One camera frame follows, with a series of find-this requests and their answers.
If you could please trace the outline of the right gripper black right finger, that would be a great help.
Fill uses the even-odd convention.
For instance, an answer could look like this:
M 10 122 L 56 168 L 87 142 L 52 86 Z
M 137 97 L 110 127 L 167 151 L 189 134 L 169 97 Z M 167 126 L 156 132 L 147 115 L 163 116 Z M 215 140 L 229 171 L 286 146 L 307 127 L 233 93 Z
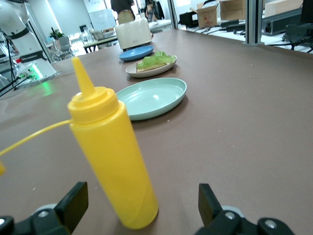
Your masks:
M 223 209 L 209 184 L 199 184 L 198 209 L 203 222 L 194 235 L 295 235 L 281 220 L 263 217 L 257 224 Z

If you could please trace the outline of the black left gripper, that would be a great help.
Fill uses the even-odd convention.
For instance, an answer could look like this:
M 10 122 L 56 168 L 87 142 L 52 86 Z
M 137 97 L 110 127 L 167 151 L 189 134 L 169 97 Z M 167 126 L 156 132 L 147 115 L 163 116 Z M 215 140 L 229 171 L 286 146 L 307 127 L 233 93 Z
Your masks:
M 111 0 L 111 9 L 116 13 L 123 10 L 132 11 L 132 6 L 134 5 L 134 0 Z

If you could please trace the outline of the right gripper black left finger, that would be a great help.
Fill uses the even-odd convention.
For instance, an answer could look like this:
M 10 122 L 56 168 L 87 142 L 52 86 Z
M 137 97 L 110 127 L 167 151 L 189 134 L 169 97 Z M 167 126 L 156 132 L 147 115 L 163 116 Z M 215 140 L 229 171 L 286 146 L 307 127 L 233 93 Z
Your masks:
M 23 221 L 0 216 L 0 235 L 72 235 L 88 206 L 88 184 L 78 182 L 58 204 L 42 206 Z

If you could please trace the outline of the yellow squeeze bottle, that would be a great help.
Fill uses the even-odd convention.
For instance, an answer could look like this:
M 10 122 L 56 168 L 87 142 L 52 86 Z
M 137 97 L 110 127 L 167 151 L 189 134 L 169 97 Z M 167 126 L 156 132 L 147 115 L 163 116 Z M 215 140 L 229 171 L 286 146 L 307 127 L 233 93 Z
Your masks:
M 116 75 L 85 56 L 55 65 L 64 72 L 0 98 L 0 216 L 24 220 L 57 203 L 77 182 L 89 187 L 84 234 L 119 221 L 141 230 L 158 202 Z

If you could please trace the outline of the blue plate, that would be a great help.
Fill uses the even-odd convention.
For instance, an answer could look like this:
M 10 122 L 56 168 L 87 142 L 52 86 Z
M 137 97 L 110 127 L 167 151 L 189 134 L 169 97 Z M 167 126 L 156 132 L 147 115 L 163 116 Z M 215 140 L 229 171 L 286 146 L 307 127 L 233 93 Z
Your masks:
M 124 62 L 134 61 L 150 55 L 153 52 L 154 48 L 154 46 L 141 46 L 132 48 L 120 54 L 118 58 Z

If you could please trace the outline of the beige plate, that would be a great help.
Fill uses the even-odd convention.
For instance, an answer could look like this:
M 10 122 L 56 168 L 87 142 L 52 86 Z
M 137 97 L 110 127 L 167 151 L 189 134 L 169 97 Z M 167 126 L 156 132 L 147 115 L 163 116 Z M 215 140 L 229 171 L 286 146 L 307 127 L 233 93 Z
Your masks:
M 173 55 L 173 57 L 174 57 L 173 63 L 166 64 L 163 67 L 159 67 L 159 68 L 149 70 L 149 71 L 137 72 L 136 71 L 137 62 L 133 63 L 126 68 L 126 73 L 132 77 L 135 77 L 135 78 L 145 78 L 145 77 L 151 77 L 151 76 L 159 75 L 159 74 L 164 73 L 164 72 L 166 72 L 166 71 L 168 71 L 174 67 L 174 65 L 176 64 L 176 61 L 177 61 L 177 57 L 175 55 Z

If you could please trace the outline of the mint green plate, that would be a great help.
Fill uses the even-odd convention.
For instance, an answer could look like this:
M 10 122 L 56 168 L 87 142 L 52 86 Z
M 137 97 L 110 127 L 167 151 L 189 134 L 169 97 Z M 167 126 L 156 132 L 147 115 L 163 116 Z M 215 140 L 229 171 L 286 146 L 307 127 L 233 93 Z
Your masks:
M 183 100 L 187 84 L 178 78 L 154 78 L 133 84 L 117 93 L 127 108 L 130 120 L 158 117 Z

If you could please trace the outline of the whiteboard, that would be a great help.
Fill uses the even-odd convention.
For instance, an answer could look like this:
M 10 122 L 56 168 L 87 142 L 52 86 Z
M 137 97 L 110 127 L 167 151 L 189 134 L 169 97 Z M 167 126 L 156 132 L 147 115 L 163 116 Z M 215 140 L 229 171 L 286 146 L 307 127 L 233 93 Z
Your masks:
M 116 21 L 111 9 L 89 12 L 89 18 L 95 31 L 102 31 L 116 26 Z

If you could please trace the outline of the white toaster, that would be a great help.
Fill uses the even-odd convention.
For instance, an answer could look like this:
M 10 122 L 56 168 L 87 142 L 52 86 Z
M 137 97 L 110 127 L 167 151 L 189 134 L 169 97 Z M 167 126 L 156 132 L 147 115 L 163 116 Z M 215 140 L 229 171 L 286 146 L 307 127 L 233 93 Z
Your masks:
M 119 24 L 115 31 L 122 50 L 149 44 L 153 39 L 146 18 Z

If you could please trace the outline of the green potted plant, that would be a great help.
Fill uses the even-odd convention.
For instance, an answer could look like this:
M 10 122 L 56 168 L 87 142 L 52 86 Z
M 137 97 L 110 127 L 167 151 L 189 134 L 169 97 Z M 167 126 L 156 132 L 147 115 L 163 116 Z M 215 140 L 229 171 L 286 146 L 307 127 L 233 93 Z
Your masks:
M 54 29 L 51 27 L 52 32 L 50 32 L 50 37 L 54 38 L 55 40 L 59 40 L 60 38 L 64 37 L 64 34 L 60 32 L 58 29 Z

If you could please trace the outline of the cardboard box with red print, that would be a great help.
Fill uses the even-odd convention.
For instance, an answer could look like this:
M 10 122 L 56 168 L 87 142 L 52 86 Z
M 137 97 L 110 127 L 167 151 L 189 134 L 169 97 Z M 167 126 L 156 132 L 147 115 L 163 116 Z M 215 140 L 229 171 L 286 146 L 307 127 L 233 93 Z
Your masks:
M 190 7 L 190 10 L 197 14 L 199 28 L 217 26 L 217 8 L 220 0 L 205 0 L 198 3 L 197 8 Z

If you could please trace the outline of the plain cardboard box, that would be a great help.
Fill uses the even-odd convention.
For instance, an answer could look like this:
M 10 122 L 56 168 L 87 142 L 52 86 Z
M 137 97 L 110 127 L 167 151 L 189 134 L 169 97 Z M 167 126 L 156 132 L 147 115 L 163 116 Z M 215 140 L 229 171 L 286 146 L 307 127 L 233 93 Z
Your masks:
M 265 4 L 265 17 L 281 14 L 301 7 L 303 0 L 274 0 Z
M 246 0 L 220 0 L 221 20 L 245 20 Z

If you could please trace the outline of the black power adapter box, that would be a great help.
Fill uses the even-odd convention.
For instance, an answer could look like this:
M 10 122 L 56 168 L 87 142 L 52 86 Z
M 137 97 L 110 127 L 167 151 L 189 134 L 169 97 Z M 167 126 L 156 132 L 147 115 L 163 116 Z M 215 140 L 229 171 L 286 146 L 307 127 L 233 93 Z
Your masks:
M 272 36 L 283 33 L 289 24 L 301 25 L 302 8 L 279 13 L 262 19 L 262 35 Z

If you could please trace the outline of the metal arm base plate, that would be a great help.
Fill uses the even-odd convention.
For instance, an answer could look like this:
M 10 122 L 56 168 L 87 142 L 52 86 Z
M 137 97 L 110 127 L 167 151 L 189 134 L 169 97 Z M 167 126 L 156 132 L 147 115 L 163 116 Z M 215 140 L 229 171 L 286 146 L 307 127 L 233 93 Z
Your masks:
M 21 81 L 19 82 L 16 86 L 15 86 L 15 89 L 22 89 L 22 88 L 28 88 L 28 87 L 33 87 L 33 86 L 36 86 L 36 85 L 39 85 L 39 84 L 42 84 L 48 80 L 51 80 L 52 78 L 58 76 L 61 74 L 61 71 L 57 71 L 56 73 L 54 73 L 53 75 L 51 76 L 47 76 L 47 77 L 44 77 L 44 78 L 27 78 L 25 79 L 24 81 Z

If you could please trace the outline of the aluminium profile post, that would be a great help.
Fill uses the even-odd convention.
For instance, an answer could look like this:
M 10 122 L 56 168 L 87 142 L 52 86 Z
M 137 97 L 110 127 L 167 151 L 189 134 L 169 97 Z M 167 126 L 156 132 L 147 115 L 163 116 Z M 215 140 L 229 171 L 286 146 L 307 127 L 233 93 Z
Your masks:
M 246 0 L 245 46 L 262 44 L 263 0 Z

